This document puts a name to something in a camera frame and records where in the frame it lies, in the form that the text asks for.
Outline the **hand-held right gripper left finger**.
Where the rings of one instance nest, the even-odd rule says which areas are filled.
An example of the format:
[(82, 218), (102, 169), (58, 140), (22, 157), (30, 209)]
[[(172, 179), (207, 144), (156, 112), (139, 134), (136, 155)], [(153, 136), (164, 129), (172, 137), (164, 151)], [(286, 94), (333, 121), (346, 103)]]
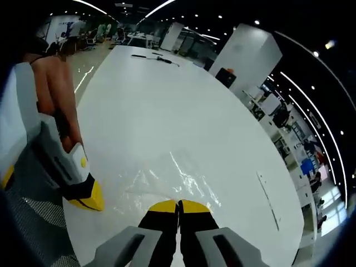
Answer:
[(176, 251), (179, 207), (158, 202), (138, 226), (128, 226), (100, 245), (92, 266), (170, 266)]

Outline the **person's left hand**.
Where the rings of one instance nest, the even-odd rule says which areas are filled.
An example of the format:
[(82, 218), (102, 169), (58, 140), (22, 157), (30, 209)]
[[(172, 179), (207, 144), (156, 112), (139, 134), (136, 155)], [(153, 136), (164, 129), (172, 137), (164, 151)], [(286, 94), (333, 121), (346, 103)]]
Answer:
[(83, 143), (70, 66), (60, 56), (26, 53), (24, 60), (34, 73), (38, 111), (55, 117), (60, 141), (69, 153), (77, 143)]

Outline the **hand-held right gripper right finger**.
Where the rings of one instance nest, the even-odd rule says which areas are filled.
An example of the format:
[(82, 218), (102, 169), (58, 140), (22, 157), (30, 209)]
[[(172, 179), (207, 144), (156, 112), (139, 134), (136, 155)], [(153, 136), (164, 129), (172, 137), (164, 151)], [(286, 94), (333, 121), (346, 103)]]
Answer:
[(205, 205), (180, 200), (179, 208), (185, 266), (267, 266), (257, 247), (230, 228), (219, 227)]

